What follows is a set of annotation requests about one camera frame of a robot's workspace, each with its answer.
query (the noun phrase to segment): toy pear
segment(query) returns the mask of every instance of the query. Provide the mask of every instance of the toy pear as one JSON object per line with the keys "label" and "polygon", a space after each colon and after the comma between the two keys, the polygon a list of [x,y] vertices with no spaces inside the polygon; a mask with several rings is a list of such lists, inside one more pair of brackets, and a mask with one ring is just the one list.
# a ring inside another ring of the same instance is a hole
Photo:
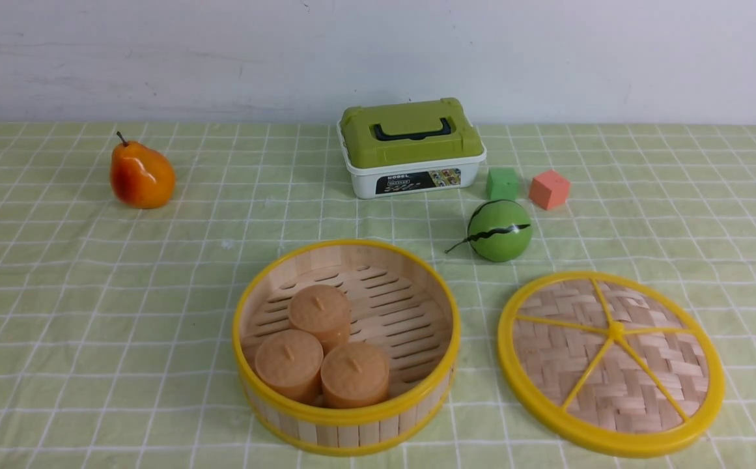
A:
{"label": "toy pear", "polygon": [[165,156],[134,140],[125,140],[112,151],[109,181],[115,196],[134,208],[166,205],[175,190],[175,170]]}

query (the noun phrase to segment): pear stem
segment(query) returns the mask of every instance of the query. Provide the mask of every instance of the pear stem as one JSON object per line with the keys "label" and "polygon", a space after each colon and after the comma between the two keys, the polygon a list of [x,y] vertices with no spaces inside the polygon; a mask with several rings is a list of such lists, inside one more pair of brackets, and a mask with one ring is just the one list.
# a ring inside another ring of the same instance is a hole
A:
{"label": "pear stem", "polygon": [[120,141],[122,142],[122,146],[125,146],[125,147],[127,147],[127,146],[128,146],[128,142],[126,141],[126,139],[124,139],[124,138],[122,137],[122,133],[120,133],[120,131],[119,131],[119,130],[118,130],[117,136],[118,136],[118,137],[120,137]]}

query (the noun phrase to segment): black handle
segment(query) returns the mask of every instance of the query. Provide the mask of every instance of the black handle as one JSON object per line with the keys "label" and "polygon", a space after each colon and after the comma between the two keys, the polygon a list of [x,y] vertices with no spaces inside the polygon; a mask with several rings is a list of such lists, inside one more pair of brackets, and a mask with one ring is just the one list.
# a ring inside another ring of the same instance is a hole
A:
{"label": "black handle", "polygon": [[380,140],[381,142],[390,142],[392,140],[404,140],[404,139],[410,139],[410,140],[424,140],[426,137],[434,137],[437,135],[449,135],[453,130],[450,128],[450,122],[447,121],[447,119],[440,118],[441,121],[441,128],[440,130],[432,130],[430,132],[415,132],[412,134],[399,134],[399,135],[389,135],[384,133],[383,128],[381,128],[380,124],[372,125],[372,128],[374,128],[375,131],[375,138]]}

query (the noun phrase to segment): green ball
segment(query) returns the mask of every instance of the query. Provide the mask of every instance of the green ball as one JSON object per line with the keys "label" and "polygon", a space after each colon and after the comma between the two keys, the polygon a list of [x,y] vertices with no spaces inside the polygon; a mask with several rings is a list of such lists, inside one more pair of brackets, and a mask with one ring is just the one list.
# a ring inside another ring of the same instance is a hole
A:
{"label": "green ball", "polygon": [[488,261],[506,262],[529,247],[533,226],[522,205],[512,200],[491,200],[470,216],[466,240]]}

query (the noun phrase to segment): green cube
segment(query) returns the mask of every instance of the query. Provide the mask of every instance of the green cube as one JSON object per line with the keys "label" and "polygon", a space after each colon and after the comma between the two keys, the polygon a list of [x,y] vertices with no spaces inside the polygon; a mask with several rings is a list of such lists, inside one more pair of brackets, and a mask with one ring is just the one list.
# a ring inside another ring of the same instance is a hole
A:
{"label": "green cube", "polygon": [[491,168],[488,170],[488,200],[516,200],[520,190],[517,173],[511,168]]}

